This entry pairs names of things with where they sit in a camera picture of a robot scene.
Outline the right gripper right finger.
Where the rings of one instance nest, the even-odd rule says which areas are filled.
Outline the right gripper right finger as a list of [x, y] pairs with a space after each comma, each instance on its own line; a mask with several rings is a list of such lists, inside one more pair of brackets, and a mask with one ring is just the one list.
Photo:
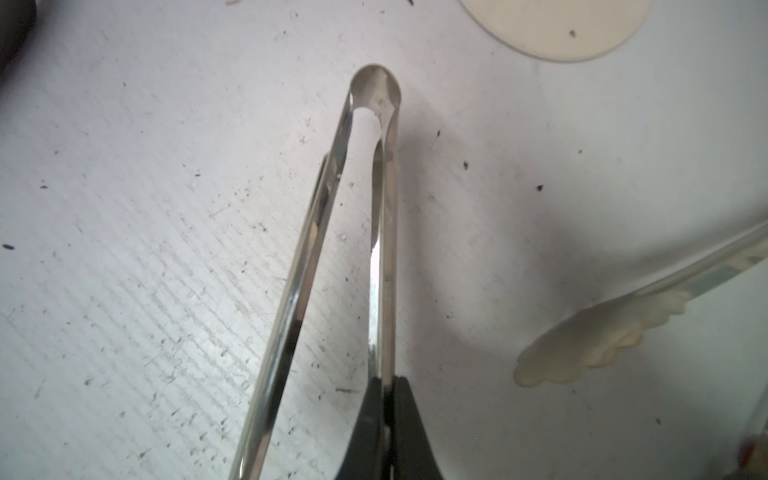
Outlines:
[[443, 480], [410, 383], [401, 376], [392, 388], [391, 427], [394, 479]]

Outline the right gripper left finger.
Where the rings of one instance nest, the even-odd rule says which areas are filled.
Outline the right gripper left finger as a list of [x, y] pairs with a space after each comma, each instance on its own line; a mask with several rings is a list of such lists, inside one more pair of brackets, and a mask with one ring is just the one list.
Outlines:
[[368, 384], [336, 480], [380, 480], [384, 465], [384, 401], [379, 378]]

